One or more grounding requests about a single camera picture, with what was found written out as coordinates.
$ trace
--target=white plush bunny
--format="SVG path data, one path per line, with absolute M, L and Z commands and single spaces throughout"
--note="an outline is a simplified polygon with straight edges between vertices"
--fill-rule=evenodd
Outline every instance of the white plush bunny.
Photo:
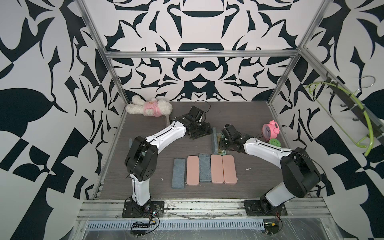
M 150 102 L 145 102 L 140 96 L 135 95 L 131 102 L 132 104 L 127 105 L 127 112 L 130 114 L 160 117 L 172 112 L 172 104 L 162 99 L 157 101 L 155 98 L 151 98 Z

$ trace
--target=green lid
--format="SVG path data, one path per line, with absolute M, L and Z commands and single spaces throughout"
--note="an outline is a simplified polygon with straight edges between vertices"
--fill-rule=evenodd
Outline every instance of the green lid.
M 280 141 L 277 140 L 276 138 L 271 138 L 268 143 L 276 147 L 281 147 Z

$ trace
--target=table surface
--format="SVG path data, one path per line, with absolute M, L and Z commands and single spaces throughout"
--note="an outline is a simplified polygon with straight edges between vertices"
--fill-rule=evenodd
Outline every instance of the table surface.
M 256 136 L 261 133 L 264 124 L 273 119 L 266 102 L 223 102 L 210 103 L 211 109 L 206 114 L 217 132 L 221 132 L 226 123 L 235 126 L 242 134 Z M 173 111 L 170 118 L 189 112 L 193 103 L 172 102 Z M 203 111 L 208 109 L 205 102 L 195 106 Z M 165 128 L 165 116 L 146 117 L 141 114 L 128 114 L 119 136 L 119 140 L 106 174 L 100 199 L 126 199 L 132 195 L 132 184 L 126 179 L 128 172 L 124 160 L 129 151 L 129 139 L 137 136 L 147 137 Z M 212 136 L 191 140 L 188 136 L 174 141 L 166 147 L 157 158 L 155 173 L 150 178 L 152 199 L 223 199 L 256 198 L 262 196 L 272 187 L 281 183 L 281 170 L 270 162 L 248 154 L 231 151 L 235 158 L 237 184 L 200 183 L 184 189 L 172 189 L 172 171 L 175 158 L 198 156 L 199 153 L 212 154 Z M 277 139 L 285 147 L 279 134 Z

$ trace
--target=black and white wallpaper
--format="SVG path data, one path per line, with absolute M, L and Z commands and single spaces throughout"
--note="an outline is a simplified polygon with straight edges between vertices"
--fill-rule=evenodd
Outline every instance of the black and white wallpaper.
M 296 49 L 321 0 L 86 0 L 107 51 Z M 114 59 L 128 98 L 268 100 L 289 57 Z
M 359 99 L 382 119 L 382 63 L 384 3 L 376 0 L 335 0 L 310 42 L 309 50 L 352 91 L 365 86 L 359 77 L 376 77 L 373 87 Z M 384 237 L 384 146 L 375 139 L 371 153 L 357 147 L 332 121 L 304 87 L 323 81 L 301 58 L 273 106 L 290 147 L 303 147 L 325 170 L 326 188 L 314 188 L 322 196 L 343 237 L 373 240 Z M 340 105 L 330 88 L 318 86 L 314 95 L 346 132 L 358 141 L 368 133 L 355 115 Z
M 268 100 L 289 57 L 113 59 L 129 99 Z
M 384 123 L 383 1 L 335 0 L 325 17 L 307 47 Z
M 182 51 L 296 48 L 321 0 L 85 2 L 108 51 Z
M 124 103 L 73 0 L 0 8 L 1 239 L 68 239 Z

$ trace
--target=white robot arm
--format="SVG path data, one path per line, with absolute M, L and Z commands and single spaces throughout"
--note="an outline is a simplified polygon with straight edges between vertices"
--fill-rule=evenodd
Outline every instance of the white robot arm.
M 149 178 L 156 169 L 157 155 L 186 134 L 196 139 L 212 133 L 209 123 L 198 122 L 203 114 L 203 111 L 193 106 L 188 114 L 176 118 L 160 132 L 146 138 L 138 136 L 133 141 L 125 165 L 132 179 L 131 201 L 139 212 L 144 212 L 144 208 L 151 203 Z M 262 211 L 266 214 L 274 212 L 291 198 L 304 197 L 321 180 L 317 168 L 301 148 L 291 150 L 275 147 L 253 136 L 242 135 L 230 124 L 222 132 L 225 138 L 220 140 L 221 150 L 254 155 L 282 170 L 283 182 L 260 198 Z
M 156 170 L 157 155 L 186 134 L 196 139 L 212 133 L 210 124 L 201 121 L 203 115 L 205 113 L 202 110 L 192 106 L 188 114 L 175 118 L 171 125 L 160 132 L 146 138 L 138 136 L 134 139 L 124 163 L 132 179 L 131 201 L 138 212 L 144 212 L 145 206 L 151 202 L 149 178 Z
M 231 124 L 222 130 L 221 150 L 232 150 L 260 157 L 281 169 L 283 182 L 261 196 L 267 214 L 294 197 L 304 197 L 321 180 L 321 175 L 304 149 L 276 147 L 250 135 L 242 135 Z

